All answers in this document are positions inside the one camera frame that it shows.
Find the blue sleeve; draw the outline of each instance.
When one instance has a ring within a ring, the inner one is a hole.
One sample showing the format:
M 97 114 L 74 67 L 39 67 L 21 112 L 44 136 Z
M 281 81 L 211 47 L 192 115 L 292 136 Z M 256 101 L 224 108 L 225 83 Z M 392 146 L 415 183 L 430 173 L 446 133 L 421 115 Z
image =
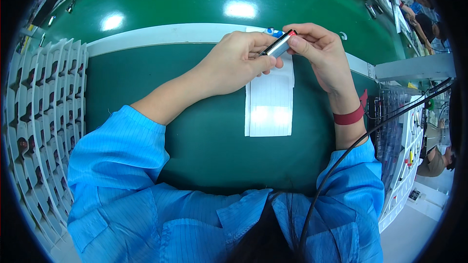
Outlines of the blue sleeve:
M 79 198 L 79 185 L 143 190 L 155 184 L 169 160 L 164 149 L 166 127 L 129 106 L 95 131 L 85 135 L 73 149 L 68 185 Z
M 150 187 L 169 160 L 165 131 L 123 106 L 76 144 L 68 167 L 75 201 L 67 228 L 83 262 L 157 257 L 157 211 Z
M 421 9 L 423 8 L 420 3 L 414 2 L 411 4 L 410 8 L 414 11 L 414 14 L 421 13 Z
M 327 168 L 317 178 L 317 186 L 323 181 L 344 150 L 331 154 Z M 354 213 L 359 233 L 360 262 L 382 262 L 378 217 L 385 198 L 381 178 L 382 164 L 374 157 L 370 138 L 354 148 L 326 180 L 319 200 L 330 205 L 337 201 Z

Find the hand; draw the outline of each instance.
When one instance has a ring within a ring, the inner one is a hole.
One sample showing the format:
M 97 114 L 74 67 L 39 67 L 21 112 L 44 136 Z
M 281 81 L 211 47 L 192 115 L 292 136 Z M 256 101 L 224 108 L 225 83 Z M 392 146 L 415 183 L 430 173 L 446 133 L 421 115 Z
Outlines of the hand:
M 429 52 L 430 55 L 434 55 L 434 50 L 432 49 L 432 46 L 430 45 L 430 42 L 426 38 L 426 43 L 424 44 L 426 47 L 427 51 Z
M 312 65 L 320 87 L 328 94 L 342 94 L 355 91 L 348 59 L 341 38 L 313 23 L 290 24 L 284 31 L 294 29 L 298 36 L 289 39 L 289 54 L 298 53 Z
M 283 67 L 281 58 L 259 56 L 276 38 L 262 32 L 234 31 L 226 34 L 190 73 L 206 97 L 239 90 L 255 76 L 269 74 L 274 66 Z
M 408 7 L 407 5 L 403 5 L 403 11 L 406 12 L 406 18 L 410 21 L 416 21 L 416 14 L 414 13 L 413 9 Z
M 437 127 L 440 129 L 445 128 L 445 119 L 440 119 L 437 125 L 438 125 Z

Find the striped fabric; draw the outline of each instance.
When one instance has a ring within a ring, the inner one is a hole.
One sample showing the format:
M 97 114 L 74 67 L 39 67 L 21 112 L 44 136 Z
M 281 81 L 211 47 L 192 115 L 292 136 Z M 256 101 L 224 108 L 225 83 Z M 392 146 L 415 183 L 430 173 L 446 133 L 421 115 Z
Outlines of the striped fabric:
M 169 159 L 165 130 L 124 106 L 77 143 L 68 172 L 75 196 L 68 231 L 84 262 L 223 262 L 259 220 L 272 189 L 216 196 L 155 184 Z M 317 185 L 342 153 L 332 153 Z M 380 172 L 371 141 L 336 168 L 308 226 L 310 262 L 335 262 L 338 256 L 342 262 L 382 262 Z M 290 244 L 288 207 L 300 234 L 310 201 L 284 193 L 273 202 Z

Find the red wristband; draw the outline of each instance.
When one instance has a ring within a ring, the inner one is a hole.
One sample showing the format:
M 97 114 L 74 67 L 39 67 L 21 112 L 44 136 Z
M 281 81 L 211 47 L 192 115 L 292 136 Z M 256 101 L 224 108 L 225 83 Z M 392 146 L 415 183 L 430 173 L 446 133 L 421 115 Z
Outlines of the red wristband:
M 338 125 L 351 125 L 359 121 L 364 115 L 364 106 L 367 105 L 367 89 L 359 97 L 361 105 L 357 110 L 349 114 L 333 114 L 333 120 Z

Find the wire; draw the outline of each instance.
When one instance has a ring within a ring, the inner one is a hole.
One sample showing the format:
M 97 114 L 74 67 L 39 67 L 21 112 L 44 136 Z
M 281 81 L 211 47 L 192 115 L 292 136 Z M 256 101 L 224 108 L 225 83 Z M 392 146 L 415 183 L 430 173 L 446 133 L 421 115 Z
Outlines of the wire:
M 441 53 L 452 53 L 452 51 L 450 49 L 448 50 L 438 50 L 438 49 L 435 49 L 433 47 L 431 47 L 432 50 L 435 50 L 435 51 L 438 51 L 438 52 L 441 52 Z
M 356 147 L 356 145 L 358 145 L 362 140 L 364 140 L 367 136 L 371 135 L 374 131 L 376 131 L 378 128 L 382 127 L 383 125 L 387 124 L 388 122 L 390 122 L 391 120 L 395 119 L 395 118 L 398 118 L 399 116 L 401 116 L 402 114 L 406 113 L 406 112 L 409 112 L 410 110 L 412 110 L 413 108 L 417 108 L 418 106 L 420 106 L 421 104 L 427 102 L 428 100 L 436 97 L 437 95 L 439 94 L 442 94 L 444 93 L 445 91 L 449 90 L 452 86 L 447 86 L 446 88 L 434 93 L 434 94 L 431 94 L 430 96 L 428 96 L 427 98 L 423 99 L 422 101 L 418 102 L 418 103 L 415 103 L 413 104 L 412 106 L 410 106 L 409 108 L 405 108 L 404 110 L 402 110 L 401 112 L 391 116 L 390 118 L 386 119 L 385 121 L 381 122 L 379 125 L 375 126 L 374 128 L 372 128 L 370 131 L 368 131 L 367 133 L 365 133 L 364 135 L 362 135 L 358 140 L 356 140 L 356 142 L 353 143 L 353 145 L 351 145 L 344 153 L 343 155 L 335 162 L 335 164 L 331 167 L 330 171 L 328 171 L 328 173 L 325 175 L 325 177 L 323 178 L 322 182 L 320 183 L 320 186 L 319 188 L 317 189 L 317 193 L 315 194 L 314 198 L 313 198 L 313 201 L 312 201 L 312 204 L 310 205 L 309 207 L 309 211 L 307 213 L 307 216 L 306 216 L 306 220 L 304 222 L 304 227 L 302 228 L 302 233 L 301 233 L 301 239 L 299 241 L 299 250 L 303 250 L 304 249 L 304 246 L 305 246 L 305 243 L 306 243 L 306 235 L 307 235 L 307 226 L 309 225 L 309 221 L 310 221 L 310 218 L 312 217 L 312 212 L 313 212 L 313 207 L 315 206 L 315 203 L 317 202 L 317 199 L 319 197 L 319 194 L 320 192 L 322 191 L 322 188 L 324 187 L 325 185 L 325 182 L 327 181 L 327 179 L 331 176 L 331 173 L 336 169 L 336 167 L 344 160 L 344 158 L 351 152 L 352 149 L 354 149 L 354 147 Z
M 427 93 L 428 90 L 429 90 L 429 89 L 427 89 L 427 90 L 424 92 L 423 95 L 421 95 L 420 97 L 418 97 L 417 100 L 414 100 L 414 101 L 412 101 L 412 102 L 408 102 L 407 104 L 405 104 L 405 105 L 403 105 L 403 106 L 401 106 L 401 107 L 395 109 L 393 112 L 389 112 L 388 114 L 384 114 L 384 115 L 378 116 L 378 117 L 376 117 L 376 118 L 373 118 L 373 117 L 369 116 L 368 111 L 365 112 L 365 114 L 366 114 L 367 118 L 369 118 L 369 119 L 371 119 L 371 120 L 378 120 L 378 119 L 380 119 L 380 118 L 384 118 L 384 117 L 386 117 L 386 116 L 389 116 L 389 115 L 391 115 L 391 114 L 393 114 L 393 113 L 399 111 L 400 109 L 402 109 L 402 108 L 404 108 L 404 107 L 406 107 L 406 106 L 409 106 L 410 104 L 412 104 L 412 103 L 414 103 L 414 102 L 417 102 L 418 100 L 421 99 L 421 97 L 423 97 L 423 96 L 426 95 L 426 93 Z
M 433 93 L 433 92 L 436 92 L 436 90 L 441 89 L 442 86 L 444 86 L 445 84 L 449 83 L 451 79 L 452 79 L 452 78 L 449 77 L 449 78 L 445 79 L 444 81 L 440 82 L 439 84 L 437 84 L 436 86 L 434 86 L 434 87 L 432 87 L 432 88 L 429 88 L 429 93 Z

